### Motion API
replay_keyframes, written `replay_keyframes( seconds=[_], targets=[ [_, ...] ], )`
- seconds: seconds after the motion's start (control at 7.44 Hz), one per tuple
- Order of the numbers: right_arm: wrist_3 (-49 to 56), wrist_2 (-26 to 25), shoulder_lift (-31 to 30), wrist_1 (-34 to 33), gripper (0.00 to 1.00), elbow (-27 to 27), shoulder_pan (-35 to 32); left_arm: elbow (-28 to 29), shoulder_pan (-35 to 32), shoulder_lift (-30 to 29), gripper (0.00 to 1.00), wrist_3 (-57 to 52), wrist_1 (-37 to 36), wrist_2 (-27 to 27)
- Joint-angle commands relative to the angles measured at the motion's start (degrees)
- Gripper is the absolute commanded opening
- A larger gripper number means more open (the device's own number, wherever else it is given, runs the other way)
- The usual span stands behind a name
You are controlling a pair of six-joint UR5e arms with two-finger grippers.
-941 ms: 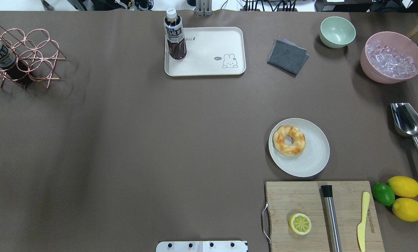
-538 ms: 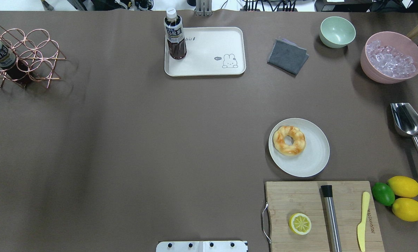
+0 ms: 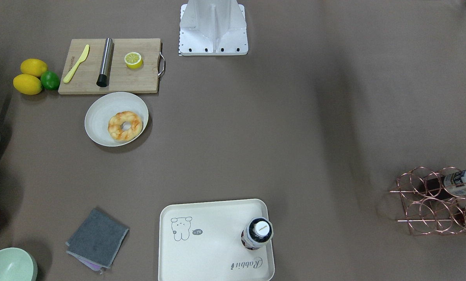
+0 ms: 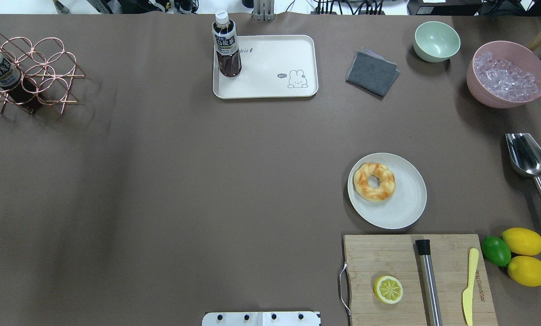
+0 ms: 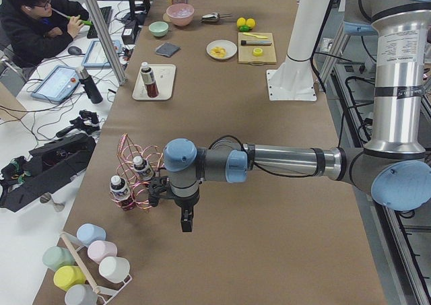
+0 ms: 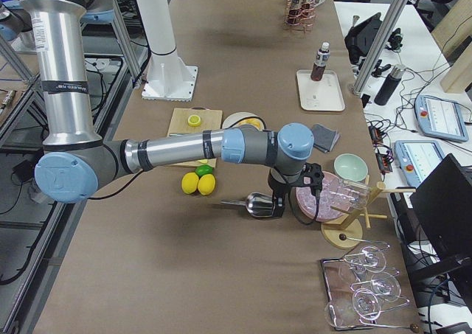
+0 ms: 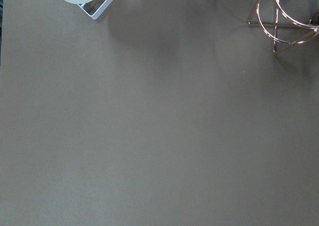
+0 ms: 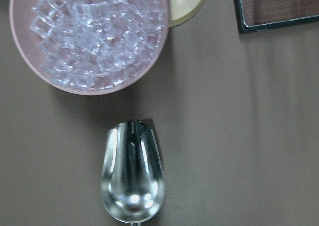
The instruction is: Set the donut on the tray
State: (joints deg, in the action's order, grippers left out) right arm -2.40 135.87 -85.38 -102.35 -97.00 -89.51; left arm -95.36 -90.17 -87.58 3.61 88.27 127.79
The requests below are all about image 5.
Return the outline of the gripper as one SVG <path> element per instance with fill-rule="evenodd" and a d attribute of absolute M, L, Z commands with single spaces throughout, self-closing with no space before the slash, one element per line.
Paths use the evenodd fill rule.
<path fill-rule="evenodd" d="M 196 197 L 177 198 L 177 206 L 181 208 L 181 228 L 183 232 L 193 231 L 194 206 L 197 204 Z"/>

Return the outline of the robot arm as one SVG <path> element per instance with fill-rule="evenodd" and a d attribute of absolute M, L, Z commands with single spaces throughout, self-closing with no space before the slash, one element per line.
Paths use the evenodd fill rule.
<path fill-rule="evenodd" d="M 229 136 L 208 148 L 188 139 L 170 141 L 164 148 L 167 196 L 181 209 L 183 231 L 193 229 L 201 182 L 244 182 L 254 168 L 282 177 L 346 182 L 395 211 L 427 202 L 430 167 L 418 128 L 429 27 L 430 0 L 346 0 L 345 32 L 378 35 L 372 134 L 361 149 L 255 145 Z"/>

